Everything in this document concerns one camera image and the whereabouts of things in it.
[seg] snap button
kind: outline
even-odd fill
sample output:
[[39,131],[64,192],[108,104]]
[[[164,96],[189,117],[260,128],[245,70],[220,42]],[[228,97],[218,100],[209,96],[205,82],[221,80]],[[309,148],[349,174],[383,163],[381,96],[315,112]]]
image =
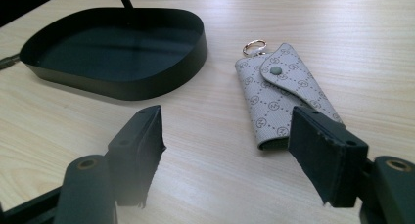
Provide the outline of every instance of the snap button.
[[270,72],[273,75],[279,75],[283,72],[283,70],[280,67],[272,67]]

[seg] leather flap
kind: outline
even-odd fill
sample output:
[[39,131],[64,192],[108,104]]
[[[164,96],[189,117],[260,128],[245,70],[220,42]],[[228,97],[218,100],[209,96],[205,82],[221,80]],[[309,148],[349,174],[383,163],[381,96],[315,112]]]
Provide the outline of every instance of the leather flap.
[[271,84],[296,95],[311,107],[341,122],[317,81],[291,45],[282,44],[266,59],[261,66],[261,75]]

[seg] leather key case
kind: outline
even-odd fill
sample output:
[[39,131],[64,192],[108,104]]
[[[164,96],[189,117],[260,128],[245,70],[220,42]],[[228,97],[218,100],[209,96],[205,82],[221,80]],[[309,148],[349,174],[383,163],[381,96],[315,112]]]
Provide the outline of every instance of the leather key case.
[[310,107],[342,122],[294,48],[284,43],[274,53],[236,62],[261,150],[287,148],[294,106]]

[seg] black plastic part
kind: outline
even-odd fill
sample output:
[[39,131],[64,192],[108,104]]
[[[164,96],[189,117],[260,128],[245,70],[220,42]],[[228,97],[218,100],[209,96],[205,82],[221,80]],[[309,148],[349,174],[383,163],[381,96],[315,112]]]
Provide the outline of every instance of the black plastic part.
[[387,223],[415,223],[415,165],[397,157],[377,157],[373,183]]
[[0,70],[10,67],[20,61],[19,54],[0,60]]
[[363,203],[360,208],[359,218],[361,224],[387,224],[385,217],[374,212],[366,203]]
[[368,145],[316,110],[294,107],[289,151],[323,202],[353,207]]
[[202,20],[159,8],[95,8],[46,26],[20,58],[38,77],[122,100],[168,93],[208,54]]
[[113,188],[104,156],[82,157],[67,168],[54,224],[74,223],[117,223]]
[[24,202],[2,214],[1,224],[51,224],[53,223],[56,206],[61,188],[56,188],[33,200]]
[[118,205],[145,206],[164,150],[160,106],[136,113],[113,138],[106,157]]

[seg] wood grain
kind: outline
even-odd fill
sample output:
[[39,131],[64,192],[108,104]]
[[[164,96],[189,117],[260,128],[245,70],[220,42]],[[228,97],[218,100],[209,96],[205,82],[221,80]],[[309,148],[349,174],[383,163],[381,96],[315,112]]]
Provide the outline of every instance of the wood grain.
[[[62,184],[74,159],[104,154],[139,110],[161,105],[163,154],[147,207],[120,223],[359,223],[355,208],[322,205],[286,151],[260,152],[234,64],[265,39],[299,53],[348,130],[380,155],[415,161],[414,0],[131,0],[179,8],[205,23],[208,57],[164,96],[124,102],[0,71],[0,201],[12,208]],[[120,0],[52,0],[0,28],[0,57],[48,23]]]

